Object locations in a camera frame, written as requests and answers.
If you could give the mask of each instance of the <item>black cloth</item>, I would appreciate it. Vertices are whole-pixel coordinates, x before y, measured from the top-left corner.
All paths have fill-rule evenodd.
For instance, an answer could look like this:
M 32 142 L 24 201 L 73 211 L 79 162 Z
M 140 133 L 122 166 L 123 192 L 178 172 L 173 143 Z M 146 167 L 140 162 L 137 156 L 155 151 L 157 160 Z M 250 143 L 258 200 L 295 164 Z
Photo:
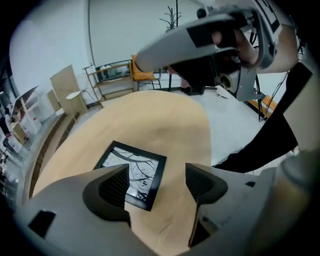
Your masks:
M 10 133 L 6 124 L 6 119 L 4 117 L 0 117 L 0 128 L 2 129 L 5 135 Z
M 282 99 L 254 139 L 242 150 L 230 154 L 224 162 L 214 167 L 246 173 L 293 150 L 298 142 L 283 114 L 301 92 L 311 75 L 312 72 L 309 69 L 302 63 L 298 63 L 288 74 L 286 91 Z

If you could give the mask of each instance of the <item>small round table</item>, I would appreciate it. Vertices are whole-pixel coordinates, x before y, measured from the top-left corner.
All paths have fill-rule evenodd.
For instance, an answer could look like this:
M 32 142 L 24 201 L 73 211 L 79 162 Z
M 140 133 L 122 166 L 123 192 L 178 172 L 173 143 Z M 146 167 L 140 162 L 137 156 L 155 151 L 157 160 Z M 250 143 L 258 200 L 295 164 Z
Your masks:
M 196 203 L 186 186 L 185 165 L 211 165 L 209 121 L 187 96 L 139 91 L 107 105 L 59 147 L 33 195 L 57 180 L 92 171 L 112 141 L 167 157 L 152 210 L 129 203 L 125 210 L 132 231 L 157 254 L 187 251 Z

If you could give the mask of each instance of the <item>orange chair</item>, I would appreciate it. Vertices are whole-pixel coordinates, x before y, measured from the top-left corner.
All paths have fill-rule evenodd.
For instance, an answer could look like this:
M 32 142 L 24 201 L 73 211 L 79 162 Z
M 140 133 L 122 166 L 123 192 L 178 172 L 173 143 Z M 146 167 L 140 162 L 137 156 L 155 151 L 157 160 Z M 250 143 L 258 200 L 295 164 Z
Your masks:
M 132 55 L 132 79 L 137 82 L 137 90 L 139 91 L 140 85 L 152 85 L 153 89 L 155 89 L 155 84 L 160 86 L 161 89 L 161 72 L 162 69 L 159 69 L 159 78 L 154 76 L 153 72 L 142 72 L 136 66 L 136 55 Z

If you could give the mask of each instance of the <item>black cable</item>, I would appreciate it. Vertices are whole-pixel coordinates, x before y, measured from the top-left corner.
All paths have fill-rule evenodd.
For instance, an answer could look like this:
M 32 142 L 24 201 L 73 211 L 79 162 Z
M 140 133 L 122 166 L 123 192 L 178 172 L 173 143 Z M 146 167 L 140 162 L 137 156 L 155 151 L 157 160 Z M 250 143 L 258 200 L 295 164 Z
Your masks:
M 254 45 L 255 41 L 257 40 L 257 37 L 258 37 L 258 34 L 255 33 L 255 37 L 254 37 L 254 39 L 253 39 L 253 41 L 252 41 L 252 45 Z
M 256 83 L 256 94 L 260 95 L 261 91 L 260 91 L 260 83 L 259 83 L 259 78 L 258 75 L 255 76 L 255 83 Z M 262 101 L 261 99 L 257 100 L 258 102 L 258 115 L 259 115 L 259 122 L 263 120 L 263 118 L 261 117 L 261 113 L 262 112 Z
M 254 32 L 254 30 L 252 30 L 252 31 L 251 31 L 251 34 L 250 34 L 250 39 L 249 39 L 249 42 L 250 42 L 250 44 L 252 44 L 252 45 L 254 44 L 254 43 L 253 43 L 253 41 L 254 41 L 254 36 L 255 36 L 255 32 Z
M 179 15 L 179 13 L 178 13 L 178 0 L 175 0 L 175 8 L 176 8 L 176 27 L 178 27 L 178 19 L 179 19 L 179 17 L 178 17 L 178 15 Z
M 285 73 L 285 75 L 284 75 L 283 79 L 281 80 L 281 82 L 275 87 L 275 89 L 274 89 L 274 91 L 273 91 L 273 93 L 272 93 L 271 99 L 270 99 L 270 101 L 269 101 L 269 103 L 268 103 L 268 105 L 267 105 L 267 107 L 266 107 L 266 109 L 265 109 L 265 115 L 264 115 L 264 118 L 265 118 L 265 119 L 267 119 L 267 114 L 268 114 L 268 110 L 269 110 L 269 108 L 270 108 L 270 104 L 271 104 L 271 102 L 273 101 L 274 97 L 276 96 L 276 94 L 277 94 L 277 92 L 279 91 L 279 89 L 280 89 L 280 87 L 282 86 L 282 84 L 285 82 L 288 73 L 289 73 L 289 71 L 287 71 L 287 72 Z
M 301 54 L 305 54 L 305 53 L 304 53 L 304 49 L 303 49 L 302 47 L 303 47 L 303 42 L 302 42 L 302 40 L 299 38 L 298 53 L 299 53 L 300 50 L 301 50 Z

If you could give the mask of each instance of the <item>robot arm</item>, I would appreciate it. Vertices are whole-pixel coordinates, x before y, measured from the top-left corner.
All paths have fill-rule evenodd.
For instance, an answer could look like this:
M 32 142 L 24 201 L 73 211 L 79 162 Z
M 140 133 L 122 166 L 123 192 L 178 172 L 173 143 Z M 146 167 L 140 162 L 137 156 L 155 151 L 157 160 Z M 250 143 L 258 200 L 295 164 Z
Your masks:
M 257 99 L 253 93 L 256 68 L 265 69 L 273 62 L 281 31 L 274 12 L 267 14 L 259 5 L 257 9 L 228 6 L 198 11 L 198 16 L 198 20 L 167 32 L 141 49 L 137 67 L 149 72 L 171 66 L 193 88 L 222 85 L 239 101 Z M 241 63 L 235 29 L 256 29 L 259 49 L 255 63 Z M 218 46 L 212 39 L 215 31 L 222 33 Z

